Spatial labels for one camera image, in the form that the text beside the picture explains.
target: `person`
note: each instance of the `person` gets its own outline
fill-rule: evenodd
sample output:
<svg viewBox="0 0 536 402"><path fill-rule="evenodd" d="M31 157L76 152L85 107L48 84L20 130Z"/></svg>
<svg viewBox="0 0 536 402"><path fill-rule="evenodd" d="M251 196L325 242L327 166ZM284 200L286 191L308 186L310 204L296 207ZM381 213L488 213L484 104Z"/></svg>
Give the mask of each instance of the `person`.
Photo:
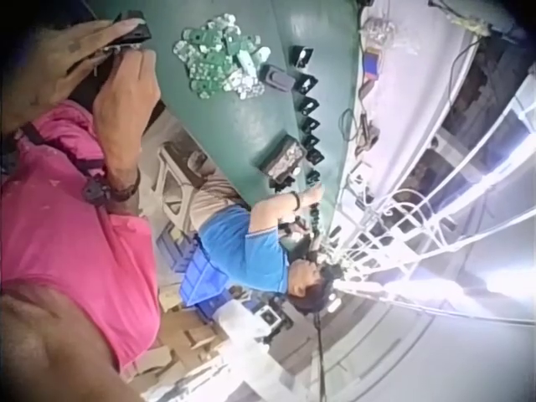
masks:
<svg viewBox="0 0 536 402"><path fill-rule="evenodd" d="M279 241L281 219L321 201L321 185L302 193L264 199L251 212L230 182L201 152L188 166L206 181L193 196L190 218L212 264L231 282L255 289L304 298L322 282L317 264L297 258L291 264Z"/></svg>
<svg viewBox="0 0 536 402"><path fill-rule="evenodd" d="M151 230L137 216L155 53L115 56L93 115L67 101L107 57L99 49L140 23L40 30L25 63L4 72L2 140L18 139L19 163L2 186L2 400L141 400L118 373L159 328ZM80 162L99 161L86 173L111 190L93 205Z"/></svg>

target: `green workbench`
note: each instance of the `green workbench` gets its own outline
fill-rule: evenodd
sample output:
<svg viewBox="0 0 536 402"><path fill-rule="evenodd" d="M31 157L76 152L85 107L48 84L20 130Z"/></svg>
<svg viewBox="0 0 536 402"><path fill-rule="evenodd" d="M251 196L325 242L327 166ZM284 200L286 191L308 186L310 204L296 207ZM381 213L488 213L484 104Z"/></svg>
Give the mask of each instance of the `green workbench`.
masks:
<svg viewBox="0 0 536 402"><path fill-rule="evenodd" d="M322 175L326 197L321 222L329 226L338 196L347 143L338 129L341 113L353 108L358 76L357 8L352 0L90 0L99 18L113 19L128 9L142 10L157 51L162 100L198 144L213 158L249 204L272 195L268 180L257 168L285 132L300 137L295 113L298 98L267 89L265 94L239 100L235 93L201 100L189 89L182 62L172 52L185 28L197 28L223 13L232 13L244 34L258 34L271 48L270 64L287 67L294 45L314 48L306 72L319 79L308 94L320 102L312 117L321 126L314 132L317 148L326 157L315 169ZM305 187L301 175L296 181Z"/></svg>

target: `pink shirt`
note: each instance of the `pink shirt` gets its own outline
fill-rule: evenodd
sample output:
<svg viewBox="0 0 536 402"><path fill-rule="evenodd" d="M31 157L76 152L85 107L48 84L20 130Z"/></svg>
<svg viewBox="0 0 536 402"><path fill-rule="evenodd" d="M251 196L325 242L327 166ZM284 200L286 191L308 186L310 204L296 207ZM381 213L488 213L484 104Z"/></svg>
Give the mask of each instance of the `pink shirt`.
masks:
<svg viewBox="0 0 536 402"><path fill-rule="evenodd" d="M65 103L34 125L78 157L101 157L91 116ZM148 222L84 201L85 177L62 153L19 141L20 167L2 186L2 288L55 289L100 329L120 367L154 342L159 327L156 267Z"/></svg>

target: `blue shirt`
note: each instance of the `blue shirt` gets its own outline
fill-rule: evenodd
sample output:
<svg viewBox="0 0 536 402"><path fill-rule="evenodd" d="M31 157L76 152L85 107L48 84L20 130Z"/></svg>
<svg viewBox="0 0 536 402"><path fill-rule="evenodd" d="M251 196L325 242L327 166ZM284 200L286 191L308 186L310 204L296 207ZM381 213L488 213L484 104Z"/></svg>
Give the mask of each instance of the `blue shirt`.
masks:
<svg viewBox="0 0 536 402"><path fill-rule="evenodd" d="M203 224L199 237L210 262L232 282L259 291L286 293L288 260L277 227L248 234L250 213L233 205Z"/></svg>

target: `pile of circuit boards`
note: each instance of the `pile of circuit boards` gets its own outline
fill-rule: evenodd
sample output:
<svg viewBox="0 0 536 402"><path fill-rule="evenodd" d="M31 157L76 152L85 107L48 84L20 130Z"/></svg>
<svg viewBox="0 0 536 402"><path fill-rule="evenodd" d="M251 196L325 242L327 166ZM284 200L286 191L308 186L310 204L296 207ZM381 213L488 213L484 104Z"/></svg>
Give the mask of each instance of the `pile of circuit boards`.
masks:
<svg viewBox="0 0 536 402"><path fill-rule="evenodd" d="M186 64L190 88L202 99L234 91L243 100L265 91L258 71L271 50L260 45L259 36L243 35L232 14L184 29L173 52Z"/></svg>

